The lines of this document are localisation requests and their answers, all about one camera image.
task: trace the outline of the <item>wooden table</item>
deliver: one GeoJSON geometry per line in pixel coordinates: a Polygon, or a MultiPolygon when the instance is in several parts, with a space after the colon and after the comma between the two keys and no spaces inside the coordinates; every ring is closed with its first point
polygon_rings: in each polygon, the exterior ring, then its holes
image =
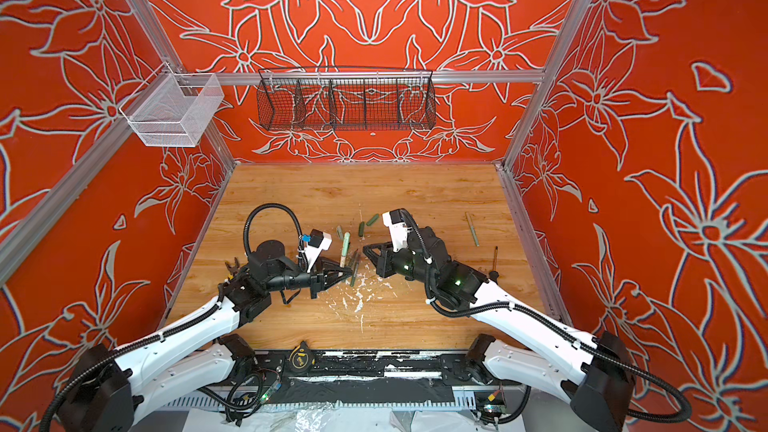
{"type": "MultiPolygon", "coordinates": [[[[493,165],[284,165],[238,166],[216,210],[200,250],[171,310],[169,321],[192,312],[227,277],[224,261],[244,262],[243,224],[264,202],[293,209],[302,230],[334,237],[328,252],[338,260],[336,226],[350,232],[350,254],[365,244],[388,242],[379,219],[357,237],[360,221],[376,213],[407,208],[420,227],[431,226],[455,260],[482,272],[491,270],[498,246],[499,284],[515,297],[544,311],[534,278],[493,165]],[[472,215],[480,246],[472,240],[465,212],[472,215]]],[[[250,243],[278,239],[289,257],[296,255],[296,232],[289,216],[269,209],[251,226],[250,243]]],[[[472,318],[445,318],[424,303],[424,287],[395,275],[381,279],[364,259],[354,288],[341,283],[310,300],[302,291],[290,305],[278,294],[256,320],[237,333],[255,349],[289,349],[306,340],[318,349],[466,349],[480,333],[496,329],[472,318]]]]}

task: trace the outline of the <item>white wire basket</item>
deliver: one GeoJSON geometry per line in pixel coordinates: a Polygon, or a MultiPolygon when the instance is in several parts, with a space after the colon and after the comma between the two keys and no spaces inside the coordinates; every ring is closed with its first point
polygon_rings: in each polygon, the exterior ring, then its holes
{"type": "Polygon", "coordinates": [[[182,88],[174,74],[161,74],[149,97],[125,118],[146,146],[195,147],[224,99],[216,78],[182,88]]]}

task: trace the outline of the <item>red wall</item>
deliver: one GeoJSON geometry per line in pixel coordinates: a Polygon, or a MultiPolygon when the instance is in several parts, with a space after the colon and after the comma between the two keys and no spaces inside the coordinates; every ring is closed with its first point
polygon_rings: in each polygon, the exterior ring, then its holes
{"type": "MultiPolygon", "coordinates": [[[[188,70],[542,67],[570,0],[149,0],[188,70]]],[[[431,132],[267,132],[253,88],[217,125],[243,162],[493,160],[532,84],[439,87],[431,132]]]]}
{"type": "MultiPolygon", "coordinates": [[[[0,0],[0,240],[159,64],[124,0],[0,0]]],[[[0,288],[0,430],[31,430],[83,352],[155,330],[225,171],[132,136],[0,288]]]]}
{"type": "Polygon", "coordinates": [[[768,424],[765,12],[593,0],[514,167],[574,324],[681,388],[680,430],[768,424]]]}

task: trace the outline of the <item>black wire basket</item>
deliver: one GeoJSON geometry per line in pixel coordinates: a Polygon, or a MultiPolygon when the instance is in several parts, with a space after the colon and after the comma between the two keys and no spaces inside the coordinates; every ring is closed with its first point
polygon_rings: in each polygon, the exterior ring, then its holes
{"type": "Polygon", "coordinates": [[[266,130],[430,130],[430,70],[370,67],[261,69],[256,92],[266,130]]]}

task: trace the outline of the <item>wooden tabletop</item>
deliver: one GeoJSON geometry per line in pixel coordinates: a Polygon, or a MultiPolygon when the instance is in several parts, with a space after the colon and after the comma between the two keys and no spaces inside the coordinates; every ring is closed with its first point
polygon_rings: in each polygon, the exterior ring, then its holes
{"type": "MultiPolygon", "coordinates": [[[[491,270],[498,246],[499,284],[544,311],[528,261],[493,165],[284,165],[238,166],[216,210],[200,250],[169,316],[172,322],[216,295],[226,279],[224,261],[244,262],[243,224],[252,209],[279,202],[291,209],[302,231],[331,234],[323,255],[339,260],[336,226],[350,232],[350,255],[362,246],[389,241],[379,219],[358,238],[360,221],[406,208],[419,227],[431,226],[454,260],[482,272],[491,270]],[[475,246],[465,212],[472,215],[475,246]]],[[[289,216],[268,209],[251,226],[250,244],[277,239],[296,256],[296,231],[289,216]]],[[[272,306],[237,333],[255,349],[288,349],[302,340],[317,349],[466,349],[480,333],[511,342],[498,330],[472,318],[445,318],[425,304],[424,287],[395,275],[382,279],[363,259],[355,287],[341,283],[310,300],[302,291],[290,305],[273,294],[272,306]]]]}

